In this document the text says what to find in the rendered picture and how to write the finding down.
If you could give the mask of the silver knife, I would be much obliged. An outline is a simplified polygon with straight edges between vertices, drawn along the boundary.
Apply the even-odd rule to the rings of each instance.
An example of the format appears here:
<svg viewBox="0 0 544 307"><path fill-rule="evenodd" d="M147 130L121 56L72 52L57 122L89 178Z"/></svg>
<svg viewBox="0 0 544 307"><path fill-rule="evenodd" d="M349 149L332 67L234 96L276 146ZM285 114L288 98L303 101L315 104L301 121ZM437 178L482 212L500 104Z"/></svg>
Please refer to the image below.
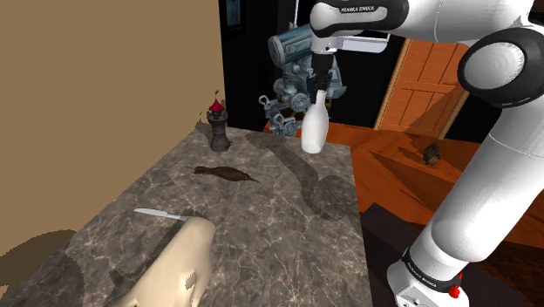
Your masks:
<svg viewBox="0 0 544 307"><path fill-rule="evenodd" d="M152 209L152 208L135 208L134 212L145 214L145 215L165 217L165 218L170 218L170 219L175 219L175 220L180 220L180 221L186 221L190 217L190 216L186 216L186 215L172 215L172 214L169 214L166 211L162 211L162 210L158 210L158 209Z"/></svg>

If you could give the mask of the beige rounded thing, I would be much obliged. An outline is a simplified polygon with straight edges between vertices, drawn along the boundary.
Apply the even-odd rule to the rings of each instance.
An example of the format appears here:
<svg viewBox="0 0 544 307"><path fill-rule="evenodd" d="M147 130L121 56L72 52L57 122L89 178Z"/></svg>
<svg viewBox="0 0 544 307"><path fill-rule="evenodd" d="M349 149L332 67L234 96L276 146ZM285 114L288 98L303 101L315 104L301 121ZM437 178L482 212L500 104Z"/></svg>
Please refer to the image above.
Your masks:
<svg viewBox="0 0 544 307"><path fill-rule="evenodd" d="M140 280L112 307L199 307L212 276L215 226L188 218Z"/></svg>

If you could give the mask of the dark robot stand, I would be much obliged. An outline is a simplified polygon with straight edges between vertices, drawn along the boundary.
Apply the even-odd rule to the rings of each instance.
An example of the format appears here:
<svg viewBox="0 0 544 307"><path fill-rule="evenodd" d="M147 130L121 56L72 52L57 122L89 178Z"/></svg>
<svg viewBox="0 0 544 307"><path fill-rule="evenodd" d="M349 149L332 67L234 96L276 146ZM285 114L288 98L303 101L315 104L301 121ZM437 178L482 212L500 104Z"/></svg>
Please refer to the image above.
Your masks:
<svg viewBox="0 0 544 307"><path fill-rule="evenodd" d="M387 282L388 267L401 258L420 231L374 203L360 214L373 307L397 307ZM463 270L470 307L523 307L524 296L475 264Z"/></svg>

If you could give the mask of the blue-grey machine figure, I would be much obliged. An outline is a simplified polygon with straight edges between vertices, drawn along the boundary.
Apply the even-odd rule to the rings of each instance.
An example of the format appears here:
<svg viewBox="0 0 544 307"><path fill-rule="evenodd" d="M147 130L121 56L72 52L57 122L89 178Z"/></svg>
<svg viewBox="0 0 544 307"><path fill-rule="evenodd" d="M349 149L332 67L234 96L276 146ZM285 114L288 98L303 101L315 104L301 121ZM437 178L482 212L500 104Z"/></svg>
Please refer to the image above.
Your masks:
<svg viewBox="0 0 544 307"><path fill-rule="evenodd" d="M262 95L258 101L263 105L269 120L269 131L284 136L295 136L302 122L296 117L286 117L283 111L306 113L315 101L316 83L310 50L310 26L305 24L268 40L269 55L273 64L282 70L282 76L273 84L276 97Z"/></svg>

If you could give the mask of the dark brown feather-shaped thing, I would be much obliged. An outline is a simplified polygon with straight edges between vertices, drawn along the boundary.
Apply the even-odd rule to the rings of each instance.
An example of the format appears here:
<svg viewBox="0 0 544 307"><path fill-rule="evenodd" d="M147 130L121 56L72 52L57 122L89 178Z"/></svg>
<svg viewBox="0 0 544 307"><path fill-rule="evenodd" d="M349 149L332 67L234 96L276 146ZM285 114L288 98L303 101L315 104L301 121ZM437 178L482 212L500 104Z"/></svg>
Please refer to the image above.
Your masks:
<svg viewBox="0 0 544 307"><path fill-rule="evenodd" d="M194 174L211 174L218 176L228 181L254 181L258 180L252 178L249 174L242 172L233 167L203 167L197 166L194 168Z"/></svg>

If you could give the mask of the dark framed wall picture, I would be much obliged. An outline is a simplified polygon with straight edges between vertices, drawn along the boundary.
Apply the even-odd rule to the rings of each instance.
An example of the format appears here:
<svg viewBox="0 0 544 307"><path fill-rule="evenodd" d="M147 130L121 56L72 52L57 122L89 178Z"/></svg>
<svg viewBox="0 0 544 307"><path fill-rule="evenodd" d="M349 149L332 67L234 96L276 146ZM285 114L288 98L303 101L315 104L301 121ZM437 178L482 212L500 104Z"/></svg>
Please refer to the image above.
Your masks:
<svg viewBox="0 0 544 307"><path fill-rule="evenodd" d="M242 31L242 0L225 0L226 26L229 33Z"/></svg>

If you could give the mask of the orange wooden door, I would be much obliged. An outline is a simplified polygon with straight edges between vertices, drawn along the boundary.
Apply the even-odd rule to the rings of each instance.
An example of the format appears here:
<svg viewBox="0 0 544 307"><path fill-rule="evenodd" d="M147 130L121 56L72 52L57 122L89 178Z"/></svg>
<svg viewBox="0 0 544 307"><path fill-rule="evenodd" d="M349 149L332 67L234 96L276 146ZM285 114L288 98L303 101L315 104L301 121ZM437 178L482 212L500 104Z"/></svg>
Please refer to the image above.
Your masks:
<svg viewBox="0 0 544 307"><path fill-rule="evenodd" d="M374 128L443 139L469 96L457 78L467 50L407 38Z"/></svg>

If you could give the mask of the white bottle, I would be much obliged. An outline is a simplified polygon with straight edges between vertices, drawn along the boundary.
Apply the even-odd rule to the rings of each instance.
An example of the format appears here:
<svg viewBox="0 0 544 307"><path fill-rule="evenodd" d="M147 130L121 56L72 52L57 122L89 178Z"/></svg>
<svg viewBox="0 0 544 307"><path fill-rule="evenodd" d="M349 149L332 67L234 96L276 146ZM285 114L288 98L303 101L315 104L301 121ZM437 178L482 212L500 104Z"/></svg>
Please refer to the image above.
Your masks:
<svg viewBox="0 0 544 307"><path fill-rule="evenodd" d="M319 154L323 150L329 129L329 115L325 107L326 91L318 90L315 103L303 118L301 146L308 154Z"/></svg>

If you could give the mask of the grey tower figure red roof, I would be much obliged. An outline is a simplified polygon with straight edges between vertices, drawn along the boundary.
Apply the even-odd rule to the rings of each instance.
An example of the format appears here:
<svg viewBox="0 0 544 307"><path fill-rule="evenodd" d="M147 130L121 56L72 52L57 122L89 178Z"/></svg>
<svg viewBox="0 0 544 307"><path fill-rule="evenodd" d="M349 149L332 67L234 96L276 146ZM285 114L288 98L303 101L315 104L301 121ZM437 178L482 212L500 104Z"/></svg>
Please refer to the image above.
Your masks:
<svg viewBox="0 0 544 307"><path fill-rule="evenodd" d="M228 112L226 108L217 99L219 90L214 92L214 103L208 108L207 120L212 127L212 139L210 148L215 152L227 151L231 146L231 141L227 137L226 124L228 121Z"/></svg>

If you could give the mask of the small brown lumpy thing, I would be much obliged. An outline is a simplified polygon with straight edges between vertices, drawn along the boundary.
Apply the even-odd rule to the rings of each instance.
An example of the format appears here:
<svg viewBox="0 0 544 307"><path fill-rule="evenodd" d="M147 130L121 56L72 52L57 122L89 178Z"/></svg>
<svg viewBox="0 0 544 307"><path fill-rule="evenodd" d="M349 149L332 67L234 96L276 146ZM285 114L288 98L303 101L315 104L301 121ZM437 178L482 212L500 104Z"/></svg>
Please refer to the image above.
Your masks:
<svg viewBox="0 0 544 307"><path fill-rule="evenodd" d="M423 160L426 165L434 166L441 159L441 148L433 142L424 149Z"/></svg>

